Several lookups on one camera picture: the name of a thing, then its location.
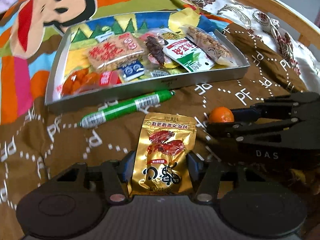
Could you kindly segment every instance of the candy wrapper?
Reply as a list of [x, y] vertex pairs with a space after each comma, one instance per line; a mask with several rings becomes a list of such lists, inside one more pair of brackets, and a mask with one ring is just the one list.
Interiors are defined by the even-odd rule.
[[120, 79], [124, 82], [131, 81], [144, 74], [144, 66], [139, 60], [123, 64], [119, 67]]
[[164, 53], [181, 64], [188, 72], [209, 70], [214, 66], [215, 63], [209, 56], [185, 37], [168, 28], [161, 29], [161, 32], [166, 41]]
[[229, 49], [221, 44], [213, 33], [209, 35], [204, 30], [191, 25], [183, 25], [180, 29], [216, 63], [225, 66], [236, 66], [236, 61]]
[[89, 62], [99, 73], [115, 70], [123, 63], [141, 58], [144, 53], [145, 49], [129, 32], [110, 36], [87, 50]]
[[196, 121], [182, 115], [149, 113], [139, 138], [131, 195], [188, 194], [192, 184], [186, 155], [194, 147]]
[[90, 72], [89, 68], [84, 68], [74, 71], [67, 77], [62, 86], [61, 96], [75, 95], [84, 91], [120, 83], [118, 71], [96, 73]]

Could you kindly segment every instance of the yellow wrapper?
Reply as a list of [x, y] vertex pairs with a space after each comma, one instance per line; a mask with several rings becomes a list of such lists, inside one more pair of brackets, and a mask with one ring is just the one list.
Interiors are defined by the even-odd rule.
[[195, 145], [196, 120], [162, 113], [146, 115], [134, 163], [130, 195], [187, 194], [192, 184], [186, 155]]

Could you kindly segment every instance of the nut bar package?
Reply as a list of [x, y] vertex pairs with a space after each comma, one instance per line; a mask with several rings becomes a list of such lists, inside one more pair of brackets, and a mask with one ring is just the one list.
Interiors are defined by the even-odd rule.
[[75, 95], [81, 92], [105, 86], [121, 84], [118, 71], [103, 73], [90, 72], [89, 68], [72, 72], [63, 83], [61, 96]]
[[89, 62], [96, 72], [112, 71], [126, 62], [142, 57], [145, 50], [131, 33], [110, 36], [87, 51]]
[[192, 117], [162, 113], [146, 115], [134, 163], [131, 195], [187, 194], [192, 184], [186, 155], [195, 145]]
[[216, 63], [225, 66], [236, 66], [236, 61], [231, 52], [214, 37], [213, 33], [209, 35], [204, 30], [191, 25], [183, 25], [180, 29]]

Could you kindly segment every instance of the orange snack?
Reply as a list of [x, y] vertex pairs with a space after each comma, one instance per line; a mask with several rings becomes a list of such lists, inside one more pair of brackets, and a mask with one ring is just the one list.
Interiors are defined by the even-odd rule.
[[73, 73], [73, 75], [76, 75], [76, 80], [78, 80], [80, 83], [85, 75], [89, 73], [89, 68], [83, 68], [80, 70], [77, 70]]
[[235, 118], [230, 109], [219, 106], [214, 108], [209, 116], [209, 123], [213, 122], [234, 122]]
[[62, 96], [70, 95], [72, 86], [73, 86], [73, 81], [71, 80], [71, 77], [68, 77], [62, 86], [61, 95]]
[[71, 93], [73, 94], [75, 91], [77, 91], [79, 88], [81, 87], [81, 84], [78, 80], [73, 82], [73, 86], [72, 86], [72, 91]]
[[81, 80], [82, 85], [93, 85], [95, 82], [98, 82], [100, 75], [95, 72], [91, 72], [83, 77]]

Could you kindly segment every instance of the cartoon character print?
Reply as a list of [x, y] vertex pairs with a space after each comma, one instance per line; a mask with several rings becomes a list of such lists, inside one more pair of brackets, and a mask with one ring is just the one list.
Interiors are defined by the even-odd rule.
[[96, 0], [27, 0], [20, 6], [11, 29], [12, 54], [30, 58], [39, 49], [46, 27], [60, 35], [74, 24], [89, 20], [96, 12]]

